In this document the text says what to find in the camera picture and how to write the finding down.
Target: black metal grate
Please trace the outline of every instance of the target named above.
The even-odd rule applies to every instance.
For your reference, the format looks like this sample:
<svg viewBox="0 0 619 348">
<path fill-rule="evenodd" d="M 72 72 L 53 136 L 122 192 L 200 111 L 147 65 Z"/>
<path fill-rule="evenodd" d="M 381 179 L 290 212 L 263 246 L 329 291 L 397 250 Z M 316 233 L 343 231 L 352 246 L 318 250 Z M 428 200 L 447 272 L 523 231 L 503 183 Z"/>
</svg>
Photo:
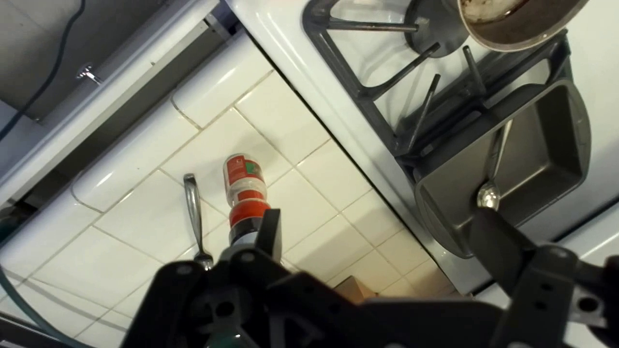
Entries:
<svg viewBox="0 0 619 348">
<path fill-rule="evenodd" d="M 310 0 L 304 13 L 304 30 L 327 67 L 335 72 L 343 88 L 348 92 L 356 107 L 362 111 L 374 132 L 381 138 L 385 148 L 399 159 L 403 167 L 410 167 L 416 159 L 432 154 L 432 146 L 441 142 L 451 132 L 459 130 L 459 125 L 470 123 L 472 117 L 484 115 L 486 103 L 496 92 L 501 92 L 519 76 L 528 72 L 542 61 L 550 63 L 552 82 L 559 76 L 571 76 L 569 72 L 569 45 L 565 34 L 557 36 L 542 47 L 525 53 L 492 53 L 482 63 L 476 63 L 470 49 L 463 47 L 463 55 L 468 63 L 457 82 L 437 94 L 441 76 L 437 74 L 428 90 L 424 105 L 410 117 L 403 119 L 393 132 L 387 119 L 376 107 L 376 101 L 403 82 L 408 74 L 420 69 L 430 59 L 445 57 L 445 47 L 459 43 L 461 22 L 453 24 L 457 40 L 445 40 L 449 36 L 428 36 L 420 32 L 420 26 L 410 24 L 370 24 L 370 22 L 345 22 L 331 16 L 331 11 L 339 0 Z M 426 0 L 412 0 L 410 11 L 416 5 L 430 5 Z M 329 36 L 329 30 L 337 32 L 401 32 L 407 42 L 414 42 L 414 36 L 430 38 L 424 51 L 418 51 L 408 67 L 387 80 L 381 86 L 366 88 L 360 84 L 343 53 L 337 49 Z"/>
</svg>

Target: black machine part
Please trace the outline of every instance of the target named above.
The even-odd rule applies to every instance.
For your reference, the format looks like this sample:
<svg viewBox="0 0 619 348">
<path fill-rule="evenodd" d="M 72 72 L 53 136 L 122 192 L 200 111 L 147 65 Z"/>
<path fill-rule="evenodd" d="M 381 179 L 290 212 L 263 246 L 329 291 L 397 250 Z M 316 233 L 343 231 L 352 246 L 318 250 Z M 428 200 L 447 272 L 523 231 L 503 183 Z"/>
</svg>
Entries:
<svg viewBox="0 0 619 348">
<path fill-rule="evenodd" d="M 267 212 L 265 221 L 260 235 L 275 245 L 279 214 Z M 466 243 L 511 297 L 509 310 L 468 299 L 354 306 L 308 274 L 290 275 L 261 245 L 229 250 L 209 272 L 198 262 L 165 266 L 122 347 L 554 348 L 565 347 L 571 318 L 619 347 L 617 258 L 602 270 L 557 246 L 536 248 L 488 212 L 474 217 Z M 586 295 L 579 306 L 575 291 Z"/>
</svg>

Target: grout line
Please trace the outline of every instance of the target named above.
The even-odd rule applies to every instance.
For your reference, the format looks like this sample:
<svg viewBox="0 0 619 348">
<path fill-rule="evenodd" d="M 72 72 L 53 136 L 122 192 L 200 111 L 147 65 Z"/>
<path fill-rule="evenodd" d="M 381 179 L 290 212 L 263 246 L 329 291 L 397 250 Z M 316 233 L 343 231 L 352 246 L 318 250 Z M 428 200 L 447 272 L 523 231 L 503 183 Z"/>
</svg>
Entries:
<svg viewBox="0 0 619 348">
<path fill-rule="evenodd" d="M 260 78 L 256 84 L 252 84 L 252 86 L 248 88 L 248 92 L 240 94 L 240 98 L 232 100 L 232 103 L 227 105 L 227 107 L 223 109 L 223 113 L 219 113 L 219 115 L 217 115 L 213 121 L 209 121 L 205 127 L 200 127 L 190 115 L 182 113 L 182 109 L 176 105 L 172 94 L 171 94 L 171 101 L 172 101 L 172 107 L 178 111 L 178 115 L 184 117 L 188 123 L 192 123 L 192 125 L 198 129 L 198 134 L 201 134 L 203 130 L 211 129 L 219 119 L 223 119 L 230 109 L 234 109 L 244 98 L 248 98 L 258 86 L 261 86 L 273 72 L 275 72 L 275 71 L 273 71 L 271 65 L 269 65 L 269 72 L 267 72 L 263 78 Z"/>
<path fill-rule="evenodd" d="M 190 119 L 188 115 L 184 115 L 184 113 L 180 111 L 180 107 L 178 107 L 176 101 L 174 101 L 174 96 L 169 98 L 172 109 L 180 115 L 180 119 L 184 119 L 188 125 L 192 125 L 192 127 L 196 129 L 196 132 L 200 134 L 200 132 L 201 132 L 201 127 L 196 125 L 194 119 Z"/>
<path fill-rule="evenodd" d="M 167 171 L 163 171 L 163 169 L 161 169 L 161 173 L 163 173 L 165 177 L 169 177 L 176 187 L 180 187 L 180 190 L 184 190 L 184 185 L 182 185 L 180 181 L 176 181 L 171 173 L 167 173 Z M 203 198 L 200 198 L 200 202 L 201 202 L 203 206 L 207 206 L 209 210 L 221 214 L 223 217 L 229 216 L 229 214 L 219 212 L 215 206 L 211 206 L 211 204 L 209 204 L 207 200 L 203 200 Z"/>
<path fill-rule="evenodd" d="M 95 214 L 99 214 L 99 216 L 103 216 L 103 212 L 101 210 L 97 210 L 97 208 L 93 208 L 93 206 L 89 206 L 89 204 L 85 204 L 85 202 L 82 202 L 78 196 L 76 196 L 76 192 L 74 192 L 74 181 L 66 187 L 66 192 L 70 192 L 70 196 L 80 204 L 80 206 L 83 206 L 83 208 L 87 208 L 87 210 L 91 210 L 91 212 L 95 212 Z"/>
<path fill-rule="evenodd" d="M 149 260 L 153 260 L 153 262 L 157 262 L 157 264 L 169 264 L 169 262 L 161 262 L 159 258 L 151 256 L 151 254 L 145 252 L 145 250 L 138 250 L 138 246 L 128 245 L 126 241 L 120 241 L 118 237 L 114 237 L 114 235 L 111 235 L 111 233 L 107 233 L 107 231 L 103 231 L 103 229 L 99 229 L 99 227 L 91 227 L 91 229 L 99 231 L 101 235 L 105 235 L 105 237 L 109 237 L 109 239 L 112 239 L 112 241 L 116 241 L 116 243 L 120 243 L 120 245 L 124 245 L 124 246 L 132 248 L 134 252 L 138 252 L 138 254 L 142 254 L 142 256 L 145 256 L 145 258 L 149 258 Z"/>
</svg>

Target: tile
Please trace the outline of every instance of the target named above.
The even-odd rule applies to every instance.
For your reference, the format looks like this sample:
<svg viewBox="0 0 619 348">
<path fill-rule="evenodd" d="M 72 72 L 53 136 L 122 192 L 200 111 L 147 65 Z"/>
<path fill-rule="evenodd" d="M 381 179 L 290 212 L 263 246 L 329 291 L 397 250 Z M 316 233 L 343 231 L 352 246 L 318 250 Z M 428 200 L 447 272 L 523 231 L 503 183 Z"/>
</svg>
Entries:
<svg viewBox="0 0 619 348">
<path fill-rule="evenodd" d="M 207 204 L 201 204 L 201 214 L 203 233 L 225 221 Z M 130 192 L 95 227 L 163 264 L 176 260 L 196 243 L 184 188 L 161 171 Z"/>
<path fill-rule="evenodd" d="M 379 252 L 368 254 L 364 260 L 343 274 L 343 277 L 348 275 L 362 281 L 374 293 L 383 293 L 401 279 L 401 275 L 393 270 L 391 264 L 387 264 L 387 260 Z"/>
<path fill-rule="evenodd" d="M 277 72 L 238 101 L 236 109 L 294 165 L 329 140 Z"/>
<path fill-rule="evenodd" d="M 159 262 L 89 229 L 37 272 L 35 279 L 112 308 L 159 268 Z"/>
<path fill-rule="evenodd" d="M 296 171 L 290 171 L 269 188 L 269 204 L 283 210 L 281 233 L 285 254 L 337 216 L 333 206 Z"/>
<path fill-rule="evenodd" d="M 229 214 L 223 171 L 232 154 L 252 156 L 261 165 L 267 185 L 290 171 L 290 163 L 234 109 L 178 152 L 163 171 L 174 181 L 194 173 L 201 198 L 219 212 Z"/>
<path fill-rule="evenodd" d="M 178 111 L 201 129 L 271 72 L 271 65 L 248 36 L 238 36 L 219 57 L 207 61 L 172 96 Z"/>
<path fill-rule="evenodd" d="M 414 297 L 414 289 L 407 279 L 397 281 L 381 293 L 383 299 L 408 299 Z"/>
<path fill-rule="evenodd" d="M 126 330 L 130 324 L 122 314 L 109 312 L 101 318 L 103 322 L 95 322 L 89 330 L 85 330 L 78 341 L 97 347 L 97 348 L 118 348 L 122 345 L 122 339 L 126 335 Z"/>
<path fill-rule="evenodd" d="M 401 275 L 407 275 L 420 264 L 430 262 L 426 250 L 408 235 L 408 231 L 399 231 L 378 250 Z"/>
<path fill-rule="evenodd" d="M 372 190 L 360 171 L 350 163 L 343 150 L 329 142 L 304 159 L 298 171 L 339 210 Z"/>
<path fill-rule="evenodd" d="M 82 175 L 72 190 L 85 206 L 107 212 L 196 134 L 198 129 L 167 101 Z"/>
<path fill-rule="evenodd" d="M 18 287 L 18 293 L 47 322 L 51 322 L 68 337 L 80 335 L 107 312 L 103 306 L 97 306 L 39 281 L 25 281 Z M 10 299 L 0 304 L 0 312 L 33 324 Z"/>
<path fill-rule="evenodd" d="M 143 281 L 130 297 L 126 297 L 118 306 L 114 306 L 114 312 L 122 314 L 124 318 L 136 318 L 143 299 L 147 297 L 151 289 L 153 279 Z"/>
<path fill-rule="evenodd" d="M 229 221 L 221 223 L 215 231 L 205 237 L 205 250 L 217 262 L 221 254 L 230 246 L 230 225 Z M 178 260 L 194 260 L 198 248 L 196 245 L 186 250 Z"/>
<path fill-rule="evenodd" d="M 318 279 L 329 279 L 343 274 L 370 252 L 372 246 L 366 239 L 362 239 L 347 219 L 335 217 L 298 243 L 287 254 L 287 260 Z"/>
<path fill-rule="evenodd" d="M 418 266 L 407 275 L 414 295 L 455 295 L 457 291 L 434 262 Z"/>
<path fill-rule="evenodd" d="M 99 217 L 64 192 L 2 248 L 0 266 L 29 277 Z"/>
<path fill-rule="evenodd" d="M 366 194 L 343 214 L 374 246 L 379 246 L 405 229 L 376 192 Z"/>
</svg>

